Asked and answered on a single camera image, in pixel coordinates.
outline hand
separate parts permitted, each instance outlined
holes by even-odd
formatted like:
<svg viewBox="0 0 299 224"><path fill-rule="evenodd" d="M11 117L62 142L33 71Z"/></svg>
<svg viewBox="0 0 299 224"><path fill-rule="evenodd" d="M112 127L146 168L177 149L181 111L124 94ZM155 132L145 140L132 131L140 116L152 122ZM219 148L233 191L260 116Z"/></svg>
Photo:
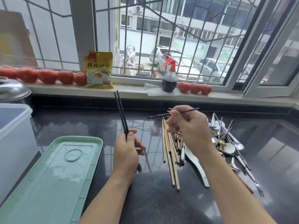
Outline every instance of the hand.
<svg viewBox="0 0 299 224"><path fill-rule="evenodd" d="M138 155L144 155L145 146L134 136L137 130L129 130L128 137L122 131L114 145L112 175L132 183L138 166Z"/></svg>
<svg viewBox="0 0 299 224"><path fill-rule="evenodd" d="M182 111L193 109L189 105L175 106L170 111L168 132L178 132L181 129L183 141L192 153L200 159L201 155L213 145L210 128L205 114L191 111L180 114Z"/></svg>

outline air conditioner unit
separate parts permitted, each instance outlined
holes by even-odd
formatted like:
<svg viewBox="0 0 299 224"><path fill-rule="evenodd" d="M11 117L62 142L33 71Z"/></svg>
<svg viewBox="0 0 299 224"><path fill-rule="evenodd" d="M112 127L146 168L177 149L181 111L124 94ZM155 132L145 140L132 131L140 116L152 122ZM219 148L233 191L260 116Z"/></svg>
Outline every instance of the air conditioner unit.
<svg viewBox="0 0 299 224"><path fill-rule="evenodd" d="M234 27L232 27L230 30L229 30L229 34L232 34L236 31L236 29Z"/></svg>
<svg viewBox="0 0 299 224"><path fill-rule="evenodd" d="M142 11L142 6L136 6L136 12L141 12Z"/></svg>

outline metal pot lid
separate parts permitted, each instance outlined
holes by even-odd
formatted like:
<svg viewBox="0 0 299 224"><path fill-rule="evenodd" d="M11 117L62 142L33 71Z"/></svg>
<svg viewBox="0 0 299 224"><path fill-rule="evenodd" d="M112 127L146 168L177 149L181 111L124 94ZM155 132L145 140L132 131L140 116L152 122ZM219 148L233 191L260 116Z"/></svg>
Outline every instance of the metal pot lid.
<svg viewBox="0 0 299 224"><path fill-rule="evenodd" d="M0 77L0 102L23 99L31 94L31 90L23 83L6 77Z"/></svg>

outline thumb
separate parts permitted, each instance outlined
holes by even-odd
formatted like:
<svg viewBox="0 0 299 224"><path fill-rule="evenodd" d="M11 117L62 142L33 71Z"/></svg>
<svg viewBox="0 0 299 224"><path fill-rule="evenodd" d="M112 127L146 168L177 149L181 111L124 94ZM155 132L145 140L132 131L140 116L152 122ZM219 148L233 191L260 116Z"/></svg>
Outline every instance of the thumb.
<svg viewBox="0 0 299 224"><path fill-rule="evenodd" d="M135 136L132 132L128 133L127 136L127 146L135 148Z"/></svg>
<svg viewBox="0 0 299 224"><path fill-rule="evenodd" d="M170 115L180 128L182 128L186 124L188 124L188 122L184 119L184 117L177 110L171 111Z"/></svg>

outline pair of black chopsticks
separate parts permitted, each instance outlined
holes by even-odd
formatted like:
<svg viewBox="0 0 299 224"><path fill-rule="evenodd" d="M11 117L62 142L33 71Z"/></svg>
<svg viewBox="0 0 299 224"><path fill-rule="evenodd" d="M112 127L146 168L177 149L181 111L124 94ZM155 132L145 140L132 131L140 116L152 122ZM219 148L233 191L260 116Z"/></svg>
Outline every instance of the pair of black chopsticks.
<svg viewBox="0 0 299 224"><path fill-rule="evenodd" d="M198 107L194 108L194 109L182 111L180 113L182 114L182 113L191 112L191 111L197 111L197 110L199 110ZM170 113L160 114L160 115L156 115L156 116L150 116L150 117L148 117L148 119L155 119L155 118L159 118L159 117L163 117L163 116L170 116Z"/></svg>
<svg viewBox="0 0 299 224"><path fill-rule="evenodd" d="M116 91L116 93L114 92L114 96L115 96L115 99L116 99L116 104L117 104L119 114L121 115L121 123L123 124L123 131L126 135L126 140L127 140L128 133L129 133L129 128L128 128L128 124L127 124L127 121L126 121L126 118L125 118L125 113L123 112L123 105L121 104L121 98L119 97L118 90ZM141 167L140 163L138 163L136 171L138 171L138 172L142 171L142 167Z"/></svg>

